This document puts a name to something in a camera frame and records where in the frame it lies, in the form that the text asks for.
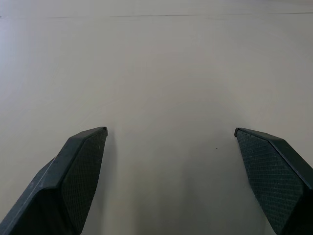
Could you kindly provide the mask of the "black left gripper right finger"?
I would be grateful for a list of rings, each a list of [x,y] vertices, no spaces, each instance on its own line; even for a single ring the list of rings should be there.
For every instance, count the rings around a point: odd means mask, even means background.
[[[250,187],[277,235],[313,233],[313,169],[284,140],[236,128]]]

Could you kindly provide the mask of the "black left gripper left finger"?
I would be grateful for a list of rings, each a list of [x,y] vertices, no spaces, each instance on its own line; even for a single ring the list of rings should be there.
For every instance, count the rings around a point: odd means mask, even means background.
[[[2,235],[79,235],[99,180],[108,130],[70,137],[42,167],[0,224]]]

